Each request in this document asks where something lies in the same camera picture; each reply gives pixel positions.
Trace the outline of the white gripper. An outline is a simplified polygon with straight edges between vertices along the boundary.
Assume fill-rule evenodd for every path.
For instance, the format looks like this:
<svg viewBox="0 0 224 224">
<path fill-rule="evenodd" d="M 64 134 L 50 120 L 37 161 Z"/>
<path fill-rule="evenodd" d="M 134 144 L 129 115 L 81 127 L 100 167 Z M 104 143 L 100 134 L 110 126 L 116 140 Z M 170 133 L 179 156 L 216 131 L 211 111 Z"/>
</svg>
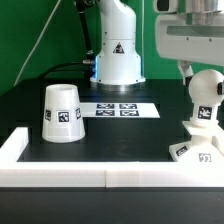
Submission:
<svg viewBox="0 0 224 224">
<path fill-rule="evenodd" d="M 162 58 L 179 60 L 185 86 L 194 75 L 191 62 L 224 66 L 224 14 L 218 14 L 211 25 L 187 25 L 182 14 L 159 15 L 155 40 Z M 218 83 L 217 94 L 224 95 L 224 81 Z"/>
</svg>

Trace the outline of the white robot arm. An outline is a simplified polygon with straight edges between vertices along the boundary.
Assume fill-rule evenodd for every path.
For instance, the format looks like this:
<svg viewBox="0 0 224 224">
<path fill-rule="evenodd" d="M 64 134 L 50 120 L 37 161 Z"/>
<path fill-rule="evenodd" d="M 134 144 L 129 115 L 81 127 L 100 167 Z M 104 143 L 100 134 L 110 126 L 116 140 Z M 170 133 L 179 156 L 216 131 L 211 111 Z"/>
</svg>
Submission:
<svg viewBox="0 0 224 224">
<path fill-rule="evenodd" d="M 98 0 L 101 51 L 95 59 L 94 87 L 128 91 L 145 82 L 136 52 L 136 14 L 120 0 Z M 183 82 L 194 63 L 224 66 L 224 0 L 154 0 L 156 49 L 178 62 Z"/>
</svg>

